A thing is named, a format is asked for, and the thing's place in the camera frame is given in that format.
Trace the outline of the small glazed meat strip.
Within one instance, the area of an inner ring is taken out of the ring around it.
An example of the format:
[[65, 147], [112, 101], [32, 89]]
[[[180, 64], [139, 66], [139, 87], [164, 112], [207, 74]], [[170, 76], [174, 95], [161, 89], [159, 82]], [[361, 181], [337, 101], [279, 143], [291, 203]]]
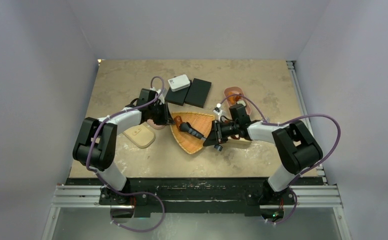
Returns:
[[232, 97], [230, 98], [230, 102], [231, 102], [232, 104], [236, 104], [240, 99], [242, 99], [241, 95], [235, 94], [234, 96], [232, 96]]

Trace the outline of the woven bamboo basket tray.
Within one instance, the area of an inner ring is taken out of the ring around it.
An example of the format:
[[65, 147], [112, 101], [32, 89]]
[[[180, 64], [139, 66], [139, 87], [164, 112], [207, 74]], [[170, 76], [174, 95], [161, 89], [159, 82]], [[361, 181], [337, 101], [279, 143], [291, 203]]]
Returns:
[[[207, 137], [212, 128], [212, 121], [215, 117], [211, 114], [200, 112], [173, 112], [171, 113], [173, 119], [180, 117], [182, 122], [189, 123], [195, 130]], [[204, 140], [198, 139], [187, 132], [178, 130], [177, 125], [170, 126], [173, 137], [178, 145], [188, 154], [192, 155], [203, 148]]]

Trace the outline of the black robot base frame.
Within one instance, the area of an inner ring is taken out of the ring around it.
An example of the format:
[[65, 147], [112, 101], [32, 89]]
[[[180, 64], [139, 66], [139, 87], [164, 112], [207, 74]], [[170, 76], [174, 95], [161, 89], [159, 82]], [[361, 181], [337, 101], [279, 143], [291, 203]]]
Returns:
[[276, 211], [293, 205], [294, 195], [263, 194], [267, 177], [132, 177], [129, 193], [121, 196], [106, 189], [97, 178], [68, 178], [67, 186], [97, 186], [96, 198], [101, 206], [114, 209], [129, 207], [136, 218], [149, 218], [152, 213], [244, 214], [261, 215], [260, 206], [273, 205]]

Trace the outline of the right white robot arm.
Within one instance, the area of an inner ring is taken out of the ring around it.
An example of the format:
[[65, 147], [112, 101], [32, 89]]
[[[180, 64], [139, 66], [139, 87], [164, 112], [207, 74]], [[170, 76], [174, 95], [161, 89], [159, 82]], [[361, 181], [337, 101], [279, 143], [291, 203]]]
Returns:
[[282, 191], [302, 170], [323, 158], [321, 147], [301, 120], [282, 126], [266, 125], [260, 120], [251, 120], [242, 104], [231, 106], [229, 112], [230, 119], [212, 121], [210, 133], [203, 146], [213, 146], [221, 151], [222, 145], [230, 137], [274, 144], [281, 164], [264, 182], [262, 191], [264, 200], [270, 204], [282, 198]]

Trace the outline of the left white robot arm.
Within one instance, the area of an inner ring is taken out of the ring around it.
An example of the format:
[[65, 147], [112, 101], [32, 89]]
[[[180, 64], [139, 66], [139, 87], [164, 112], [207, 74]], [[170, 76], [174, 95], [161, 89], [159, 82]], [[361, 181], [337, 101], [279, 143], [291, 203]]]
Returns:
[[148, 120], [159, 126], [172, 125], [165, 89], [143, 88], [139, 97], [122, 110], [102, 118], [86, 117], [76, 138], [72, 157], [112, 190], [111, 197], [120, 205], [131, 199], [130, 183], [114, 162], [117, 136]]

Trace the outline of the dark brown meat slice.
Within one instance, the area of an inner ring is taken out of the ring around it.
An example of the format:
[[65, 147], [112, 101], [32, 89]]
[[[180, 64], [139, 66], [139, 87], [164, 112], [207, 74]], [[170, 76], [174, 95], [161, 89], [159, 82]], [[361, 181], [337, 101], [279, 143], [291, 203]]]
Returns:
[[174, 118], [174, 121], [175, 121], [175, 125], [176, 127], [179, 129], [181, 124], [183, 123], [183, 120], [182, 120], [182, 117], [180, 115], [177, 115], [175, 118]]

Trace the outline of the pink lunch box lid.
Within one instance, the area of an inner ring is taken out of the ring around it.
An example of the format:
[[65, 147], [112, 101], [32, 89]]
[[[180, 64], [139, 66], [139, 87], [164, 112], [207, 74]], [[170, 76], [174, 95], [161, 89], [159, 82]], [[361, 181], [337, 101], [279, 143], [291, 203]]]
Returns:
[[154, 123], [154, 121], [151, 119], [147, 120], [147, 124], [150, 125], [155, 130], [161, 130], [165, 127], [165, 125], [158, 125]]

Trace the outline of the beige lunch box lid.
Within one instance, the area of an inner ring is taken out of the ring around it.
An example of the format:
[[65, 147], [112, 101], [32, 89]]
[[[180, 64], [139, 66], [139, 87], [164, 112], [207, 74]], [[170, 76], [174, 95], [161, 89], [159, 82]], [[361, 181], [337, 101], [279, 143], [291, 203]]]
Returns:
[[144, 124], [130, 127], [123, 134], [141, 149], [149, 147], [156, 139], [155, 133]]

